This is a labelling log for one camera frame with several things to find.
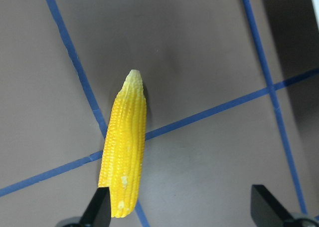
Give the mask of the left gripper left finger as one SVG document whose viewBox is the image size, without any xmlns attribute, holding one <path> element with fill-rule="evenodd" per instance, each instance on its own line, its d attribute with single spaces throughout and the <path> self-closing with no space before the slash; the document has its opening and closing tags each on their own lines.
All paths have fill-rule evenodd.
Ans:
<svg viewBox="0 0 319 227">
<path fill-rule="evenodd" d="M 98 188 L 89 202 L 79 225 L 81 227 L 109 227 L 111 203 L 109 187 Z"/>
</svg>

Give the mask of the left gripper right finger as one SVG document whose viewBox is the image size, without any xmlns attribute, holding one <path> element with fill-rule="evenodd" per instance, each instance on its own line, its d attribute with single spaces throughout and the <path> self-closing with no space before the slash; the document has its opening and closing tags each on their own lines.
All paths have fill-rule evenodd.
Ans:
<svg viewBox="0 0 319 227">
<path fill-rule="evenodd" d="M 251 186 L 250 214 L 257 227 L 303 227 L 264 185 Z"/>
</svg>

